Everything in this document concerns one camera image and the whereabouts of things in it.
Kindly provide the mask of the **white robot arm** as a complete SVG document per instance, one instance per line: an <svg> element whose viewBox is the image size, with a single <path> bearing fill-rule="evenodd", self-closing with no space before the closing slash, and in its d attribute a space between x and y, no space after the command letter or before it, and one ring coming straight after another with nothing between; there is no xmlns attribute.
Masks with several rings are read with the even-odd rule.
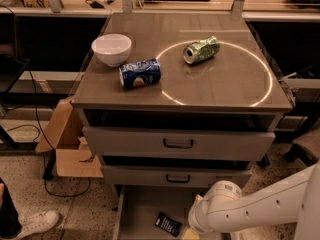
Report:
<svg viewBox="0 0 320 240"><path fill-rule="evenodd" d="M247 196L233 182L218 181L195 198L188 223L199 235L296 223L294 240L319 240L320 163Z"/></svg>

